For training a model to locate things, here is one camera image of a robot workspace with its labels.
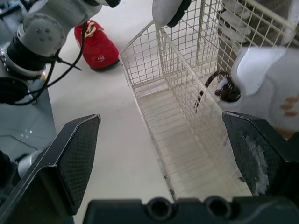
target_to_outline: screw hole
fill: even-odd
[[[172,204],[164,198],[155,198],[147,205],[148,214],[157,221],[165,221],[172,216]]]
[[[222,218],[230,218],[231,216],[231,208],[227,201],[218,196],[212,196],[206,199],[205,204],[208,209],[213,213],[213,215],[222,217]]]

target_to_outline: white floor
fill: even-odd
[[[114,9],[104,7],[94,19],[119,50],[152,19],[152,0],[123,0]],[[79,52],[71,32],[60,56],[72,62]],[[50,88],[57,131],[75,118],[99,113],[102,117],[93,172],[75,223],[83,221],[92,199],[171,198],[157,163],[155,148],[121,66],[105,72],[92,71],[82,58],[65,79]],[[65,69],[58,65],[54,77]]]

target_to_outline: black cable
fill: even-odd
[[[81,49],[80,49],[80,53],[78,55],[78,57],[76,58],[76,60],[74,61],[74,63],[56,80],[54,80],[52,83],[50,83],[47,88],[51,87],[52,85],[54,85],[55,83],[59,82],[61,79],[63,79],[73,68],[75,68],[76,64],[78,63],[78,61],[80,60],[82,54],[83,54],[83,50],[84,50],[84,46],[85,46],[85,23],[83,23],[82,25],[82,45],[81,45]]]

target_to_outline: metal wire mesh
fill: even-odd
[[[235,1],[237,10],[223,2],[193,0],[176,27],[152,22],[121,52],[175,198],[250,195],[212,94],[218,80],[208,89],[204,83],[217,70],[230,72],[240,47],[280,45],[296,30],[277,10],[282,6],[272,8],[278,16],[252,0]],[[296,38],[286,46],[299,46]]]

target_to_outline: shoelace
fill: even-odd
[[[222,75],[223,78],[226,78],[228,83],[225,84],[220,90],[216,90],[215,95],[218,96],[220,98],[220,100],[230,102],[230,103],[239,100],[239,98],[241,96],[240,90],[235,86],[230,74],[225,72],[225,71],[216,71],[216,72],[214,72],[209,77],[207,82],[205,83],[205,86],[208,88],[210,86],[210,84],[212,83],[212,81],[216,77],[218,77],[219,75]],[[201,101],[201,97],[203,95],[204,95],[204,92],[201,91],[199,93],[199,96],[198,96],[195,104],[194,104],[195,113],[197,113],[197,108],[199,106],[199,103]]]
[[[91,21],[87,21],[87,29],[85,31],[85,38],[87,37],[92,37],[93,34],[95,33],[95,31],[97,31],[97,28],[95,26],[93,26],[95,23],[91,22]]]

